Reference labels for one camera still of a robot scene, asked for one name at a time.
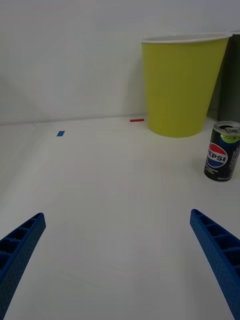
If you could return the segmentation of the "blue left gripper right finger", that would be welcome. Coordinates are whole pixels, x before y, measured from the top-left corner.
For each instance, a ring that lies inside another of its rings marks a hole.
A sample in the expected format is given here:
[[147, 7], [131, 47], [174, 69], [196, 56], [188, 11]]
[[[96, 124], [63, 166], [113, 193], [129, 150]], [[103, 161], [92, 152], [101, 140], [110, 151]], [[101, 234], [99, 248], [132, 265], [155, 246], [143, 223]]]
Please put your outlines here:
[[240, 240], [197, 209], [190, 226], [235, 320], [240, 319]]

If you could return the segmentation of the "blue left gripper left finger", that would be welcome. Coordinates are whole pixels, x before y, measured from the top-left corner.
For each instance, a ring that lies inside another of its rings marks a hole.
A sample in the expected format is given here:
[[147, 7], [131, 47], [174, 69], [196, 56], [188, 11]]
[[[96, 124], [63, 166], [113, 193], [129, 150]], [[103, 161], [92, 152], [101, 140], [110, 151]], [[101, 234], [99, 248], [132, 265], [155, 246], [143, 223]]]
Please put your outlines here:
[[45, 228], [45, 216], [40, 212], [0, 240], [0, 319], [2, 320]]

